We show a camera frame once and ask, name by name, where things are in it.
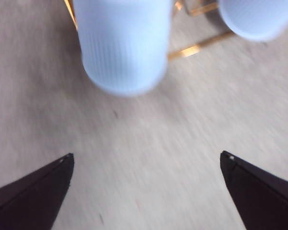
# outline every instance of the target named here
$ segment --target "gold metal frame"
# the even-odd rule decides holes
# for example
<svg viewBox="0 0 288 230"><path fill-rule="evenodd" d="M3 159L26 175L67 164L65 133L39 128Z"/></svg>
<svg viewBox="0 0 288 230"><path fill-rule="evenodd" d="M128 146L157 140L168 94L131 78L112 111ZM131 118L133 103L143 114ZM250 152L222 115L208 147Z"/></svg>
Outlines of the gold metal frame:
<svg viewBox="0 0 288 230"><path fill-rule="evenodd" d="M71 15L72 21L78 30L77 21L75 18L73 6L72 6L72 0L64 0L66 7L68 9L69 14ZM216 2L207 4L202 6L203 0L197 0L196 6L193 9L188 9L187 4L185 3L185 0L177 0L174 4L174 11L173 16L175 16L183 7L186 11L186 13L191 17L196 17L198 15L216 10L218 8L218 4ZM172 53L169 53L168 59L173 60L176 58L183 58L183 57L189 57L191 55L199 53L204 47L210 46L216 42L222 41L224 39L227 39L231 36L233 36L234 33L232 31L225 32L223 34L214 36L212 38L208 38L202 42L193 44L191 46L188 46L184 49L174 51Z"/></svg>

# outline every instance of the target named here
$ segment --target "gray carpet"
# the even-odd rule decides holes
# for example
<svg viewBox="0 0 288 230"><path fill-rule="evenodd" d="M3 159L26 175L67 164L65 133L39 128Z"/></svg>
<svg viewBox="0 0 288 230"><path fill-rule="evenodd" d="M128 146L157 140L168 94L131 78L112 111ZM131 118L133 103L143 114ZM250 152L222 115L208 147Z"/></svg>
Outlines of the gray carpet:
<svg viewBox="0 0 288 230"><path fill-rule="evenodd" d="M179 12L170 49L223 30ZM54 230L242 230L222 150L288 180L288 30L177 59L117 98L88 79L63 0L0 0L0 186L73 152Z"/></svg>

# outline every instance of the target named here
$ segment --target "floor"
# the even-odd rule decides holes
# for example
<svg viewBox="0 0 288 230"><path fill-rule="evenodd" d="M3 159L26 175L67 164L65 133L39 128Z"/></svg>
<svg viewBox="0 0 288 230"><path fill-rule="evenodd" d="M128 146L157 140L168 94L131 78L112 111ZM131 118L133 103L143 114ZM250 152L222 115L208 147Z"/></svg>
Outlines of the floor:
<svg viewBox="0 0 288 230"><path fill-rule="evenodd" d="M179 12L170 49L224 30ZM0 186L73 152L54 230L242 230L222 150L288 180L288 30L176 59L118 98L88 79L63 0L0 0Z"/></svg>

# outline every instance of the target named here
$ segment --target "brass bar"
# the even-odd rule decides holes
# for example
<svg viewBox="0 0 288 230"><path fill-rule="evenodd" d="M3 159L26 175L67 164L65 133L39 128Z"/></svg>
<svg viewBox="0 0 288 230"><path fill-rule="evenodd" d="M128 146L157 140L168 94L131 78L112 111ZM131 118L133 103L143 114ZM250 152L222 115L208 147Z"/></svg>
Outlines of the brass bar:
<svg viewBox="0 0 288 230"><path fill-rule="evenodd" d="M77 25L75 13L73 11L72 0L64 0L64 2L65 2L65 5L66 5L66 7L68 9L69 14L72 17L73 24L75 25L76 30L78 30L78 25Z"/></svg>
<svg viewBox="0 0 288 230"><path fill-rule="evenodd" d="M221 35L217 35L215 37L212 37L202 42L199 42L197 44L194 44L193 46L189 46L185 49L172 52L168 55L168 59L171 61L176 58L189 57L191 55L199 53L204 47L210 46L216 42L229 38L233 35L234 33L232 31L225 32Z"/></svg>
<svg viewBox="0 0 288 230"><path fill-rule="evenodd" d="M195 17L195 16L201 15L203 13L207 13L207 12L216 10L217 8L218 8L218 4L216 2L213 2L211 4L208 4L208 5L205 5L202 7L197 7L197 8L194 8L192 10L188 10L186 7L186 11L187 11L188 15Z"/></svg>

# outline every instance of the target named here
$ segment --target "white plastic cup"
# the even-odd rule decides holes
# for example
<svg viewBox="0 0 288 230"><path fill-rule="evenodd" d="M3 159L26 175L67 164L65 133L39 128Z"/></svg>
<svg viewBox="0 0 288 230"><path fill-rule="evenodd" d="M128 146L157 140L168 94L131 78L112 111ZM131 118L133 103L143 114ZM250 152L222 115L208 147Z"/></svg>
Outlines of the white plastic cup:
<svg viewBox="0 0 288 230"><path fill-rule="evenodd" d="M172 0L74 0L83 66L101 89L144 93L167 69Z"/></svg>
<svg viewBox="0 0 288 230"><path fill-rule="evenodd" d="M252 41L269 41L288 27L288 0L218 0L227 26Z"/></svg>

